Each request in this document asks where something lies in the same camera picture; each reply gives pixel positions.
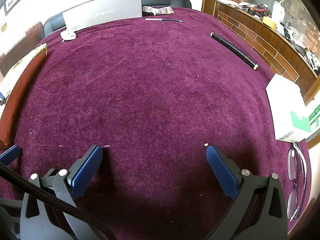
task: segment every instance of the black pen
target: black pen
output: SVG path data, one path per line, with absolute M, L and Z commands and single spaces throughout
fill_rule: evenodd
M 214 38 L 217 42 L 225 46 L 227 49 L 231 50 L 234 54 L 236 54 L 240 59 L 242 59 L 245 63 L 247 63 L 253 70 L 257 70 L 258 64 L 256 64 L 252 59 L 250 59 L 247 55 L 245 55 L 242 51 L 240 51 L 237 47 L 232 45 L 229 41 L 220 37 L 215 33 L 210 34 L 211 38 Z
M 184 23 L 184 21 L 182 21 L 182 20 L 175 20 L 175 19 L 146 18 L 145 20 L 149 20 L 149 21 L 172 21 L 172 22 Z

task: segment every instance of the black leather chair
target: black leather chair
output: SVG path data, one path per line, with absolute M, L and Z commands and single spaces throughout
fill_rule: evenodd
M 191 8 L 191 2 L 190 0 L 141 0 L 142 6 L 152 6 L 152 7 L 165 7 L 165 6 L 171 6 L 171 7 L 181 7 L 181 8 Z M 41 34 L 41 39 L 44 39 L 51 33 L 54 33 L 55 31 L 63 28 L 66 26 L 63 15 L 60 12 L 49 19 L 46 20 L 46 22 L 43 25 L 43 31 Z

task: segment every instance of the purple velvet fabric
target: purple velvet fabric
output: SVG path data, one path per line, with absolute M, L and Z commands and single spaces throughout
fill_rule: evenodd
M 276 172 L 287 199 L 289 143 L 274 139 L 266 86 L 272 71 L 214 17 L 185 8 L 184 23 L 126 19 L 77 32 L 49 55 L 16 122 L 22 155 L 10 165 L 26 179 L 69 168 L 92 144 L 104 159 L 78 205 L 119 240 L 202 240 L 231 199 L 205 157 L 214 143 L 255 175 Z M 253 71 L 210 37 L 215 32 L 258 64 Z M 308 164 L 305 205 L 311 185 Z M 302 175 L 299 167 L 298 186 Z M 1 179 L 2 197 L 21 197 Z M 295 222 L 289 223 L 289 229 Z

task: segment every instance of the round metal bolt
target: round metal bolt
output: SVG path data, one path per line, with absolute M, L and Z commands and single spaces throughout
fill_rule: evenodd
M 36 178 L 38 178 L 38 174 L 36 173 L 31 174 L 30 179 L 34 180 Z
M 59 171 L 59 175 L 60 175 L 60 176 L 64 176 L 64 175 L 66 175 L 67 173 L 68 173 L 68 171 L 67 171 L 66 169 L 62 169 L 62 170 Z
M 271 177 L 273 177 L 274 179 L 278 179 L 279 178 L 278 174 L 276 174 L 276 173 L 272 173 Z
M 244 176 L 249 176 L 250 175 L 250 171 L 244 169 L 241 171 L 241 173 L 244 175 Z

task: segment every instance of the wooden countertop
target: wooden countertop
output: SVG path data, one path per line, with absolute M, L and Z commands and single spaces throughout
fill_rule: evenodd
M 254 19 L 254 20 L 256 20 L 257 22 L 259 22 L 260 24 L 263 24 L 264 26 L 267 26 L 267 25 L 265 25 L 262 21 L 258 20 L 256 17 L 254 17 L 254 16 L 252 16 L 252 15 L 244 12 L 243 10 L 240 10 L 239 8 L 233 7 L 233 6 L 230 5 L 230 4 L 225 4 L 225 3 L 221 2 L 221 1 L 217 1 L 217 0 L 216 0 L 216 2 L 217 2 L 217 3 L 221 3 L 221 4 L 223 4 L 223 5 L 226 5 L 226 6 L 230 7 L 230 8 L 233 8 L 233 9 L 235 9 L 235 10 L 237 10 L 237 11 L 239 11 L 239 12 L 241 12 L 241 13 L 249 16 L 249 17 L 251 17 L 252 19 Z M 294 48 L 294 46 L 292 46 L 292 44 L 291 44 L 290 42 L 288 42 L 281 34 L 279 34 L 278 32 L 276 32 L 275 30 L 272 30 L 271 28 L 269 28 L 269 30 L 270 30 L 271 32 L 275 33 L 275 34 L 276 34 L 279 38 L 281 38 L 283 41 L 285 41 L 285 42 L 294 50 L 294 52 L 305 62 L 305 64 L 306 64 L 306 65 L 308 66 L 308 68 L 311 70 L 312 74 L 313 74 L 316 78 L 318 77 L 317 74 L 316 74 L 316 73 L 314 72 L 314 70 L 312 69 L 312 67 L 311 67 L 311 66 L 309 65 L 309 63 L 306 61 L 306 59 L 305 59 L 300 53 L 298 53 L 298 52 L 296 51 L 296 49 Z

